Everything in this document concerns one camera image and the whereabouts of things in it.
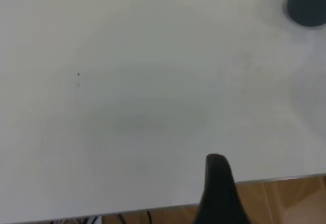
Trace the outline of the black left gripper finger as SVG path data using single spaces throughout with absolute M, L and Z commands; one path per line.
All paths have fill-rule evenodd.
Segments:
M 250 223 L 225 156 L 206 156 L 204 192 L 193 223 Z

